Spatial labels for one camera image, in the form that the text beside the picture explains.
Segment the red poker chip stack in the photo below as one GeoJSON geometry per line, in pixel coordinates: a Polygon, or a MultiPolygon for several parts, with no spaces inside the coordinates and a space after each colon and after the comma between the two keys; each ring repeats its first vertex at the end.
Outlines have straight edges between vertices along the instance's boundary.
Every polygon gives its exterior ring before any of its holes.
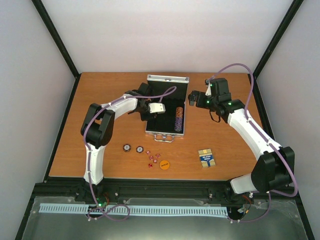
{"type": "Polygon", "coordinates": [[[175,111],[175,116],[178,118],[182,118],[184,115],[184,108],[183,107],[177,107],[175,111]]]}

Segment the aluminium poker case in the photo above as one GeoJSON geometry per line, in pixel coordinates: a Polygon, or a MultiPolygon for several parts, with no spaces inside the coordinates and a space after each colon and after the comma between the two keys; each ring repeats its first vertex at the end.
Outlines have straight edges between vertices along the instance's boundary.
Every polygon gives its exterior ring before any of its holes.
{"type": "Polygon", "coordinates": [[[172,143],[175,138],[184,136],[189,82],[190,78],[187,76],[148,75],[147,83],[151,87],[153,96],[163,95],[170,92],[171,87],[176,87],[173,93],[152,101],[153,103],[162,103],[165,106],[165,113],[157,114],[155,119],[147,121],[146,124],[145,133],[153,135],[156,142],[172,143]],[[181,132],[174,130],[177,107],[183,108],[183,129],[181,132]]]}

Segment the purple poker chip stack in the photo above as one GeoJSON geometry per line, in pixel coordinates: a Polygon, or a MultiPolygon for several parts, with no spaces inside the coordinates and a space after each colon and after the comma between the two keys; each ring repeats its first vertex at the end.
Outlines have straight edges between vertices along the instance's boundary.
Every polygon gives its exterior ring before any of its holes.
{"type": "Polygon", "coordinates": [[[175,116],[174,130],[176,132],[181,132],[183,130],[184,117],[179,114],[175,116]]]}

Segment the black poker chip stack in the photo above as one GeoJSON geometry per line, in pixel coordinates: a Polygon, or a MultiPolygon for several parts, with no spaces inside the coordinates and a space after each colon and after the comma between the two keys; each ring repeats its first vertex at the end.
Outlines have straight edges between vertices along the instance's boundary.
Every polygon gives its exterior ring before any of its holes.
{"type": "Polygon", "coordinates": [[[136,152],[137,153],[142,153],[144,151],[144,148],[142,147],[142,146],[138,146],[137,148],[136,148],[136,152]]]}

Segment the brown poker chip stack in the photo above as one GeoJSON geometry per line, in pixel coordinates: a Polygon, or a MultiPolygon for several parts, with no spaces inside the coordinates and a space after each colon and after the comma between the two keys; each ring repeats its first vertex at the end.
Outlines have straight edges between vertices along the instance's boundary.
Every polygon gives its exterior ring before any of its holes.
{"type": "Polygon", "coordinates": [[[131,150],[131,145],[130,144],[124,144],[123,145],[123,151],[124,152],[129,152],[131,150]]]}

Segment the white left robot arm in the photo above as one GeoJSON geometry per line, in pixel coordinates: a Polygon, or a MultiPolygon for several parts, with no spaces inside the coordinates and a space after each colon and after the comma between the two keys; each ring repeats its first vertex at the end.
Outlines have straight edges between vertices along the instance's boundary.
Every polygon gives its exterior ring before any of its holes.
{"type": "Polygon", "coordinates": [[[115,120],[124,114],[132,113],[139,113],[142,121],[153,119],[155,114],[150,113],[149,107],[151,101],[146,99],[151,93],[151,87],[147,83],[141,83],[138,89],[129,90],[110,103],[92,103],[89,106],[80,133],[86,149],[83,178],[91,183],[86,195],[92,201],[99,201],[104,195],[104,188],[98,184],[104,178],[104,152],[112,138],[115,120]]]}

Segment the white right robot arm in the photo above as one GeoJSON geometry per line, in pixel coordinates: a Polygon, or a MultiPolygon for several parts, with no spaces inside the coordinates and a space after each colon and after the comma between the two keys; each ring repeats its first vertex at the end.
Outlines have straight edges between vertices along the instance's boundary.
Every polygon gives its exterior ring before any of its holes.
{"type": "Polygon", "coordinates": [[[193,90],[188,95],[189,104],[214,112],[242,137],[256,158],[251,173],[230,180],[233,193],[277,192],[278,188],[294,183],[292,148],[273,140],[252,118],[245,104],[232,99],[226,79],[207,80],[206,85],[205,92],[193,90]]]}

